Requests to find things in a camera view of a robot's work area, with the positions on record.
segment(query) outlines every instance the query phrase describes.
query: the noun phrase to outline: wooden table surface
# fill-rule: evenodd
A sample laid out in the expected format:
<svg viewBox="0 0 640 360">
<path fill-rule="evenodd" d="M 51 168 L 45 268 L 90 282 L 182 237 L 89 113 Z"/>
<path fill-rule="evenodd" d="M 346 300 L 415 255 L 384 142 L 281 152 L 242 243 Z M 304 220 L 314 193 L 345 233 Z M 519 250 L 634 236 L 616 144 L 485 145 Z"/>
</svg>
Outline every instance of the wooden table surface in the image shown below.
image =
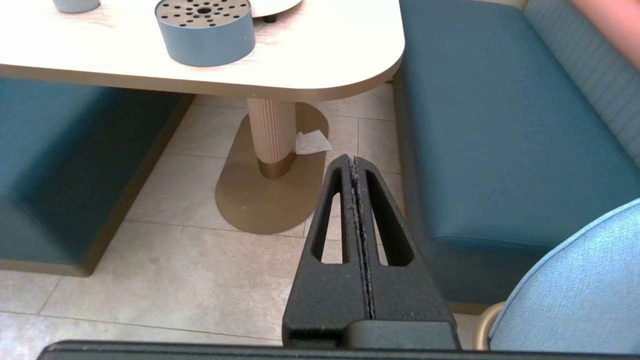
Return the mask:
<svg viewBox="0 0 640 360">
<path fill-rule="evenodd" d="M 157 0 L 102 0 L 67 15 L 51 0 L 3 1 L 0 76 L 194 94 L 322 101 L 364 92 L 397 69 L 398 0 L 303 0 L 278 22 L 255 19 L 256 46 L 219 67 L 166 53 Z"/>
</svg>

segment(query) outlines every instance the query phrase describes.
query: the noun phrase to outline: striped upholstery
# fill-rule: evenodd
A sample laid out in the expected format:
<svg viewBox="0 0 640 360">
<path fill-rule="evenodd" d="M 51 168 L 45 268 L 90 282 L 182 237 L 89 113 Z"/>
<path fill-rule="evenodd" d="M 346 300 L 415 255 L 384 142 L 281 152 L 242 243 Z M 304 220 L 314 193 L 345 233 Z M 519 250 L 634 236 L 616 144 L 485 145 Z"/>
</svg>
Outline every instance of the striped upholstery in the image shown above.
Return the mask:
<svg viewBox="0 0 640 360">
<path fill-rule="evenodd" d="M 524 13 L 640 166 L 640 72 L 568 0 L 529 0 Z"/>
</svg>

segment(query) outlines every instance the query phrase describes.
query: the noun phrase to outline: skin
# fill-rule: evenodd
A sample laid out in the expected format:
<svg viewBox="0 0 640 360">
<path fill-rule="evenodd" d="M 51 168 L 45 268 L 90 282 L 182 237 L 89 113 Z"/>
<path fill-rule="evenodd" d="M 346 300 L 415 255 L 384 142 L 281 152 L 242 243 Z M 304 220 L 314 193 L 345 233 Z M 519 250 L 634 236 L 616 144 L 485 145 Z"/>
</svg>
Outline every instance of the skin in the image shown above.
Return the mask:
<svg viewBox="0 0 640 360">
<path fill-rule="evenodd" d="M 605 38 L 640 69 L 640 0 L 571 0 Z"/>
</svg>

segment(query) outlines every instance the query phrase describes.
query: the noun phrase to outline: bench cushion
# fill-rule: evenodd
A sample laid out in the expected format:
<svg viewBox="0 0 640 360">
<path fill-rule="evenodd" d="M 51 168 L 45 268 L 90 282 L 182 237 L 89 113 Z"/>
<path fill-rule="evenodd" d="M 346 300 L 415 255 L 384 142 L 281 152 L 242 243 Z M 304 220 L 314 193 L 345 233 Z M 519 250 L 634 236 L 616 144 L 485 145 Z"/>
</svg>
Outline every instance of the bench cushion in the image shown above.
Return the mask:
<svg viewBox="0 0 640 360">
<path fill-rule="evenodd" d="M 640 165 L 640 71 L 569 0 L 530 0 L 524 15 Z"/>
<path fill-rule="evenodd" d="M 409 223 L 426 224 L 414 232 L 430 239 L 418 242 L 449 300 L 504 300 L 540 256 L 638 198 L 640 172 L 517 9 L 401 10 L 394 86 L 406 191 L 418 192 Z"/>
<path fill-rule="evenodd" d="M 80 264 L 181 97 L 0 78 L 0 260 Z"/>
</svg>

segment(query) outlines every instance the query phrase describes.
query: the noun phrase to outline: round holder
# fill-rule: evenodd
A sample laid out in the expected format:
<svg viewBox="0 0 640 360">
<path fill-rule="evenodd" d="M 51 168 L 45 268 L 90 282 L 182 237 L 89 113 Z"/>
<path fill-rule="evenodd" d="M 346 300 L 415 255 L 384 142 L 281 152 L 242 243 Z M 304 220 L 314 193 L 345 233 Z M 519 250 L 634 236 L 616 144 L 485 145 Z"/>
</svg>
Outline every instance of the round holder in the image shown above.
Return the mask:
<svg viewBox="0 0 640 360">
<path fill-rule="evenodd" d="M 53 0 L 58 11 L 63 13 L 84 13 L 100 6 L 100 0 Z"/>
<path fill-rule="evenodd" d="M 248 0 L 162 0 L 156 19 L 172 59 L 190 66 L 218 66 L 255 46 Z"/>
</svg>

